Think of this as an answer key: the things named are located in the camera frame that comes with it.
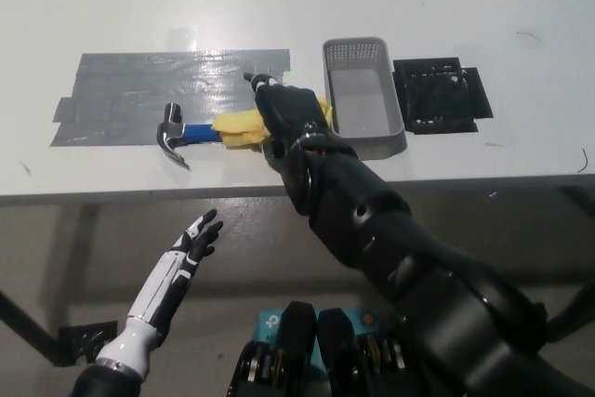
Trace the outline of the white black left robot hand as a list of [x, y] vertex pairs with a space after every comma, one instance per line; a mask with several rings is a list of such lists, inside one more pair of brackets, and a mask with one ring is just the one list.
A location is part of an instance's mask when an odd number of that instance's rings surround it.
[[159, 258], [137, 294], [128, 316], [151, 326], [161, 346], [201, 260], [214, 253], [223, 222], [211, 209], [194, 221]]

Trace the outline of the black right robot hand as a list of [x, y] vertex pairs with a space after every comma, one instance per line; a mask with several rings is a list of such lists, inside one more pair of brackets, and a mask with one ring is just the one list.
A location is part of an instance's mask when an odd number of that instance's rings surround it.
[[265, 73], [245, 73], [244, 79], [255, 93], [257, 110], [270, 133], [271, 167], [284, 183], [301, 181], [310, 153], [356, 155], [346, 140], [335, 135], [312, 90], [281, 84]]

